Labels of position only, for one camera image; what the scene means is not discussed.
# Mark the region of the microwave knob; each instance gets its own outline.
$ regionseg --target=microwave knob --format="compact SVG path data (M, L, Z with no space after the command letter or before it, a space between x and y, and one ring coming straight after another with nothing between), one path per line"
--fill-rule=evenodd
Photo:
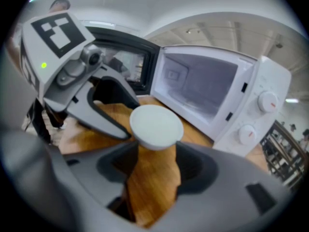
M256 130L252 125L244 125L238 131L239 141L243 145L251 145L256 140Z
M261 111L273 113L277 110L278 98L273 92L266 91L259 95L257 103Z

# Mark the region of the person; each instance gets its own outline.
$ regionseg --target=person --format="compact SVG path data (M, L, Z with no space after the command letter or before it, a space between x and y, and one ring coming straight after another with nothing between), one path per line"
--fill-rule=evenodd
M291 135L293 135L293 133L294 133L295 130L296 130L295 124L291 124L291 125L290 125L290 133L291 133Z
M303 151L309 156L309 129L304 130L303 136L299 144Z
M55 0L50 6L48 13L60 12L68 10L69 8L70 8L69 0ZM12 33L6 42L6 48L14 65L22 73L19 60L20 47L15 45L13 38L15 28L16 24L12 27ZM51 144L51 136L46 128L46 125L42 117L43 110L44 108L42 107L41 103L36 99L33 105L31 106L28 115L32 121L32 125L35 131L37 132L38 136L41 137L48 144ZM52 114L48 112L47 115L53 127L63 128L63 123L59 123Z

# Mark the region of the ceiling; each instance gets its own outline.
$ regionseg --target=ceiling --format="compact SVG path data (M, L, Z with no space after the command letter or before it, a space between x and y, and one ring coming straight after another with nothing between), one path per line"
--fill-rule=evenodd
M222 17L170 29L148 40L159 46L214 46L255 58L267 56L292 73L288 97L309 103L308 42L292 31L283 34L267 23L256 25L249 19L239 22Z

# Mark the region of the microwave control panel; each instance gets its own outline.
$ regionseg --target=microwave control panel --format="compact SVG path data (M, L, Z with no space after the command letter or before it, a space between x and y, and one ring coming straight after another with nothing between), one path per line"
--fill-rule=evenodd
M246 156L266 135L285 101L291 73L262 56L256 63L257 74L246 102L230 128L213 148Z

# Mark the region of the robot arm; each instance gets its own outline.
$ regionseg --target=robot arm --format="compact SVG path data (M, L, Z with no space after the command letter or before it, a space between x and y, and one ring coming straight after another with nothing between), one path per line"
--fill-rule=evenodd
M65 112L95 130L127 139L130 134L126 129L94 105L89 79L113 82L100 90L105 94L103 103L117 101L134 109L139 102L121 74L102 63L102 52L92 44L94 39L69 12L36 17L23 25L22 72L39 101L53 112Z

